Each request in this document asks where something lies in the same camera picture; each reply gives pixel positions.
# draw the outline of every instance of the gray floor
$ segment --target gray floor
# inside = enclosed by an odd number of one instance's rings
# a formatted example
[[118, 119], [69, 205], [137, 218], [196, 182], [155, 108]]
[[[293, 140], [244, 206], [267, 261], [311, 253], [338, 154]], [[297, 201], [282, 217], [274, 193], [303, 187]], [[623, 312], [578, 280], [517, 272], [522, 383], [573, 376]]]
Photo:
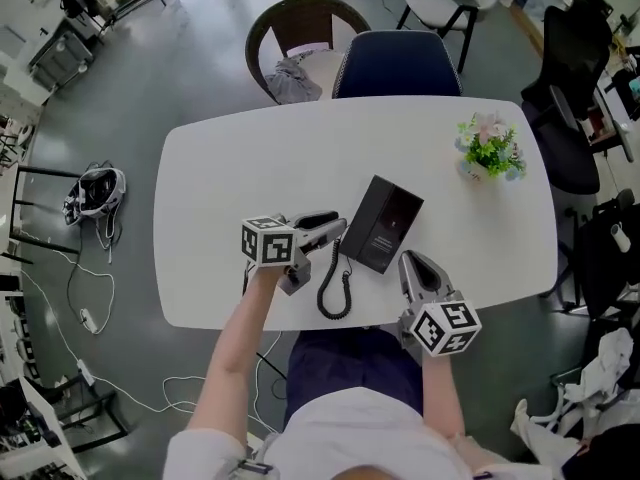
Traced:
[[[23, 253], [35, 260], [27, 272], [48, 294], [75, 353], [96, 375], [155, 408], [166, 405], [164, 378], [204, 374], [217, 337], [212, 331], [171, 327], [160, 308], [152, 218], [164, 139], [176, 126], [272, 104], [249, 75], [243, 51], [255, 18], [277, 1], [169, 0], [166, 8], [154, 1], [135, 11], [106, 36], [87, 74], [51, 99], [37, 135], [34, 165], [82, 172], [91, 161], [109, 159], [127, 175], [129, 192], [119, 213], [124, 232], [110, 269], [94, 231], [90, 226], [84, 229], [82, 263], [96, 271], [110, 270], [117, 280], [113, 316], [102, 335], [80, 328], [67, 307], [71, 266], [48, 251], [24, 246]], [[373, 29], [394, 28], [403, 9], [402, 0], [384, 0], [394, 17], [382, 0], [345, 1]], [[419, 27], [415, 19], [408, 25]], [[456, 61], [462, 35], [451, 33], [446, 43]], [[265, 66], [273, 65], [274, 52], [274, 45], [266, 50]], [[519, 102], [520, 90], [535, 79], [539, 67], [540, 59], [526, 37], [507, 10], [498, 7], [476, 28], [462, 76], [465, 95]], [[25, 229], [77, 245], [78, 229], [66, 228], [59, 212], [68, 189], [67, 180], [29, 176], [25, 197], [40, 204], [24, 212]], [[567, 204], [558, 199], [558, 208]], [[215, 282], [213, 272], [212, 306]], [[47, 316], [44, 300], [26, 280], [25, 292], [45, 384], [63, 373], [73, 374], [74, 361]], [[109, 295], [108, 281], [85, 274], [74, 280], [75, 305], [89, 308], [98, 320], [106, 312]], [[523, 450], [508, 430], [517, 400], [529, 398], [534, 412], [549, 409], [553, 392], [548, 375], [573, 365], [580, 356], [586, 321], [545, 312], [550, 308], [550, 302], [531, 298], [483, 311], [484, 331], [469, 352], [454, 359], [469, 432], [509, 457]], [[263, 350], [273, 338], [265, 335]], [[283, 368], [294, 338], [286, 335], [273, 352], [273, 361]], [[262, 370], [260, 410], [266, 421], [280, 427], [284, 403], [270, 395], [274, 379], [268, 368]], [[106, 387], [99, 383], [99, 389]], [[199, 388], [199, 382], [188, 381], [170, 384], [168, 391], [174, 400], [195, 400]], [[173, 410], [153, 414], [124, 395], [119, 396], [119, 406], [131, 435], [83, 454], [83, 465], [96, 478], [158, 478], [167, 442], [184, 427], [187, 416]], [[265, 434], [253, 422], [250, 429], [258, 436]]]

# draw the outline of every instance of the pink flower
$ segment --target pink flower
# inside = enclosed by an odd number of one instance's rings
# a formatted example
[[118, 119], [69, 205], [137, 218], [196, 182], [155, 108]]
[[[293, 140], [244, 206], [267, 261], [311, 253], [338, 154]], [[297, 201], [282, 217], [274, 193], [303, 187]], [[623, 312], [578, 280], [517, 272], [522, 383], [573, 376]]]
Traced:
[[500, 128], [505, 126], [504, 120], [495, 114], [479, 114], [475, 115], [476, 122], [473, 126], [469, 127], [469, 132], [474, 135], [478, 135], [478, 141], [480, 144], [486, 144], [491, 137], [500, 136]]

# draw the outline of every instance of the navy blue pants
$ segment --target navy blue pants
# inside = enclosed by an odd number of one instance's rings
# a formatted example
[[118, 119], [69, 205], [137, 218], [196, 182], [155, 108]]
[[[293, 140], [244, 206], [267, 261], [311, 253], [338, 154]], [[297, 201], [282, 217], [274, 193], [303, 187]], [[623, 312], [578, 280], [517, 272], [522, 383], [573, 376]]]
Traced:
[[422, 414], [422, 369], [393, 335], [362, 328], [302, 331], [289, 358], [285, 427], [311, 400], [360, 386]]

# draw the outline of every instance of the flower pot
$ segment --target flower pot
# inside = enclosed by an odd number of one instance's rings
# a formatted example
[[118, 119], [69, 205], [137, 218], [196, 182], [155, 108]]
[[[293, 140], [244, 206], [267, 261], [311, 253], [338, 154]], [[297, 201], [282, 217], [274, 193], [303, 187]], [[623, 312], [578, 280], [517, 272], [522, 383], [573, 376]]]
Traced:
[[459, 159], [456, 162], [458, 172], [465, 178], [473, 180], [475, 182], [481, 182], [489, 179], [489, 171], [480, 164], [467, 162], [464, 158]]

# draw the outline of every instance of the black device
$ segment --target black device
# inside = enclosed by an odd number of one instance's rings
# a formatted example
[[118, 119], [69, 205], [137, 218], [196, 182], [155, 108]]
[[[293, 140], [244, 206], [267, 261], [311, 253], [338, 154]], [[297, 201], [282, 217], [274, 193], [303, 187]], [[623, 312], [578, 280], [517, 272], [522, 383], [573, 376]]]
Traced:
[[347, 230], [340, 252], [384, 274], [423, 200], [374, 176]]

